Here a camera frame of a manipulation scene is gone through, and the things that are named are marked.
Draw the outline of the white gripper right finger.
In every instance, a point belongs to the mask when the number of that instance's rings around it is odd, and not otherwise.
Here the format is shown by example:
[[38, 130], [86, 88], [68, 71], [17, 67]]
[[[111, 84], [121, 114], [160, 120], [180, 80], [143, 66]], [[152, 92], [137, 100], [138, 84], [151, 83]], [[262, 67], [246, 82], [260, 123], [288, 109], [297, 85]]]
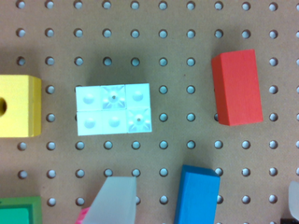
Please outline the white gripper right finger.
[[293, 218], [299, 219], [299, 182], [289, 185], [289, 210]]

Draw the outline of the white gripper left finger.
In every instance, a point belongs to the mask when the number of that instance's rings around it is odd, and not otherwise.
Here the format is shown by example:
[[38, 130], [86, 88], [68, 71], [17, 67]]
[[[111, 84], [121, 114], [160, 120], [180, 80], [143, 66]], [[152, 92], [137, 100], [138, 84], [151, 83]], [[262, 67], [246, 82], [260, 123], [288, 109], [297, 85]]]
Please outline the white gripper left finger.
[[82, 224], [135, 224], [136, 178], [108, 177]]

